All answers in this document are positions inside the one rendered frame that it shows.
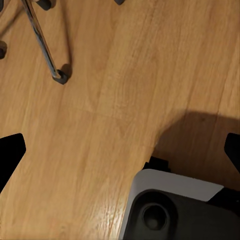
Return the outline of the swivel chair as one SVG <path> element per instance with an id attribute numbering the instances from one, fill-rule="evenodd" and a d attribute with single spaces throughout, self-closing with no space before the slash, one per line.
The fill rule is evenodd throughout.
<path id="1" fill-rule="evenodd" d="M 2 17 L 3 13 L 5 12 L 6 8 L 8 7 L 10 1 L 11 0 L 0 0 L 0 18 Z M 41 47 L 43 55 L 46 59 L 46 62 L 48 64 L 48 67 L 52 74 L 52 78 L 55 81 L 57 81 L 58 83 L 64 85 L 66 83 L 69 75 L 67 73 L 63 72 L 62 70 L 56 68 L 53 58 L 51 56 L 50 50 L 46 43 L 45 37 L 43 35 L 41 26 L 39 24 L 39 21 L 35 14 L 34 8 L 32 6 L 31 0 L 21 0 L 21 1 L 24 6 L 24 9 L 27 13 L 27 16 L 29 18 L 29 21 L 31 23 L 31 26 L 34 30 L 34 33 L 38 40 L 38 43 Z M 50 10 L 52 7 L 52 3 L 50 0 L 33 0 L 33 1 L 36 2 L 39 6 L 41 6 L 45 11 Z M 120 6 L 125 0 L 114 0 L 114 1 Z M 2 48 L 0 48 L 0 56 L 3 52 L 4 52 L 4 50 Z"/>

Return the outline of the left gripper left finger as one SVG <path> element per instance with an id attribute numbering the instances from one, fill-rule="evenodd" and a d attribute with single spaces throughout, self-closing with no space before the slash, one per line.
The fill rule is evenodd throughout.
<path id="1" fill-rule="evenodd" d="M 0 138 L 0 193 L 26 153 L 22 133 Z"/>

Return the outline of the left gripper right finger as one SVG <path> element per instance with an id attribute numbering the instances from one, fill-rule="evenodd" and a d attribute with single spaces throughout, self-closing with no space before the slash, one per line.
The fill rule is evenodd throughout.
<path id="1" fill-rule="evenodd" d="M 224 151 L 240 173 L 240 135 L 229 133 L 227 135 Z"/>

